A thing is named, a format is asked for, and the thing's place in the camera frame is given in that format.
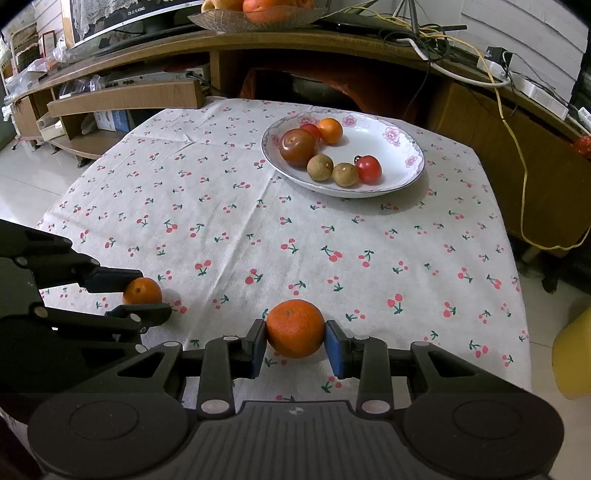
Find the plate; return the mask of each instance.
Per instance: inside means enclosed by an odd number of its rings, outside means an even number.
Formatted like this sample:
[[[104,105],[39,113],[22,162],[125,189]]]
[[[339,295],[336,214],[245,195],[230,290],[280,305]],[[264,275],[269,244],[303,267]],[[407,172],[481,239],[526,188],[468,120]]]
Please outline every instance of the plate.
[[[278,145],[285,132],[303,124],[318,124],[332,117],[343,125],[343,138],[336,145],[321,142],[319,153],[332,158],[334,164],[355,163],[357,155],[373,155],[382,166],[382,178],[377,184],[356,183],[339,187],[334,180],[314,181],[306,172],[290,166],[279,153]],[[425,168],[425,158],[416,140],[393,123],[366,115],[334,109],[318,109],[285,116],[265,131],[261,140],[267,161],[280,173],[313,192],[333,197],[367,198],[385,195],[410,185]]]

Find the picture frame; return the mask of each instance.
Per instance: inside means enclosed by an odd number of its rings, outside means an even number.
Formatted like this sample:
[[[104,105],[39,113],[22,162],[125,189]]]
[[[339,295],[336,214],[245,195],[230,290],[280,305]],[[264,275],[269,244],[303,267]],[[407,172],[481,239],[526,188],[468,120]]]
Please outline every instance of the picture frame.
[[[43,44],[43,56],[47,57],[49,53],[56,47],[56,31],[50,30],[41,35],[41,42]]]

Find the television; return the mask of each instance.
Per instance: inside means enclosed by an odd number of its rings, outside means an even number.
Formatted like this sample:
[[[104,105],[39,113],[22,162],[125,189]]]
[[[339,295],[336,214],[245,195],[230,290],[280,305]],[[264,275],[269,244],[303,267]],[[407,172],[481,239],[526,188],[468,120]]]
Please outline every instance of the television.
[[[81,5],[92,4],[93,8]],[[182,8],[201,5],[203,0],[137,0],[129,7],[112,11],[108,5],[128,4],[123,0],[61,0],[64,37],[69,48],[78,46],[107,32],[118,30],[139,20],[144,21],[144,33],[166,30],[173,26],[174,13]],[[93,18],[90,11],[100,11],[105,4],[106,16]]]

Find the orange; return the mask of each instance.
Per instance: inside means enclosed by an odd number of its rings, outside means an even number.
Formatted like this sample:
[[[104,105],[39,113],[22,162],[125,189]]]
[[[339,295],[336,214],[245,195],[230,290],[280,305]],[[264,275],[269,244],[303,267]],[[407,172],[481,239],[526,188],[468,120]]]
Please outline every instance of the orange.
[[[277,23],[293,14],[296,0],[244,0],[242,11],[253,23]]]
[[[123,292],[123,303],[162,303],[162,291],[151,278],[136,278]]]
[[[267,339],[280,355],[289,358],[311,355],[324,342],[324,317],[307,301],[284,301],[267,316]]]
[[[318,130],[320,130],[322,140],[324,140],[329,145],[338,143],[343,136],[343,127],[334,118],[325,118],[324,120],[321,120],[316,126],[318,127]]]

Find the cherry print tablecloth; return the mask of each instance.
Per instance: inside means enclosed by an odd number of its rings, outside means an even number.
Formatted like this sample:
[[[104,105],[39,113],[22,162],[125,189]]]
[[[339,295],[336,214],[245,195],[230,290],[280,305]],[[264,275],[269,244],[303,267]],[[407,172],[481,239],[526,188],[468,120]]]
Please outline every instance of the cherry print tablecloth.
[[[322,196],[282,178],[260,148],[265,129],[289,113],[319,120],[310,109],[209,99],[201,110],[164,110],[96,161],[38,227],[103,265],[139,268],[159,282],[175,312],[144,335],[148,347],[242,336],[279,302],[304,299],[349,334],[392,348],[429,340],[530,388],[518,274],[475,153],[395,121],[424,151],[421,177],[373,199]],[[76,285],[43,296],[49,306],[99,314],[121,302]],[[235,395],[238,404],[354,401],[357,386],[332,376],[323,349],[293,360],[269,347],[260,377],[237,380]]]

